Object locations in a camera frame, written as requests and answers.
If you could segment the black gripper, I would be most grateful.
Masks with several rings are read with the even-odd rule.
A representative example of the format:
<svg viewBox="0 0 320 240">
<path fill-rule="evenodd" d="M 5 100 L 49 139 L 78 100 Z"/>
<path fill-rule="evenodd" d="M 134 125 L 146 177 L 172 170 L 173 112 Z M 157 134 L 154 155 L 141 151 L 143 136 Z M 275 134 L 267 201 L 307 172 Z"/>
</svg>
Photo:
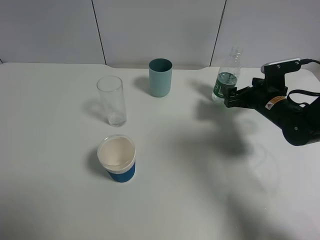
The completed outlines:
<svg viewBox="0 0 320 240">
<path fill-rule="evenodd" d="M 288 109 L 287 92 L 283 77 L 275 81 L 254 77 L 251 87 L 237 90 L 237 87 L 224 86 L 224 105 L 254 109 L 266 118 L 281 118 Z"/>
</svg>

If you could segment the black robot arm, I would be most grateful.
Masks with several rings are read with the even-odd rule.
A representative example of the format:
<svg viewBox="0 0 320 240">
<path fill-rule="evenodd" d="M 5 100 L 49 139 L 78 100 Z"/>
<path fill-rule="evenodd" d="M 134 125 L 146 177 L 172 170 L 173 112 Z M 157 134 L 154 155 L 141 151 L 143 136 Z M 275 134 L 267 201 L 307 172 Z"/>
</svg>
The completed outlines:
<svg viewBox="0 0 320 240">
<path fill-rule="evenodd" d="M 304 146 L 320 141 L 320 94 L 296 89 L 287 92 L 284 77 L 253 78 L 252 86 L 238 90 L 223 87 L 224 104 L 228 108 L 254 109 L 282 130 L 286 141 Z M 312 103 L 297 103 L 291 94 L 317 97 Z"/>
</svg>

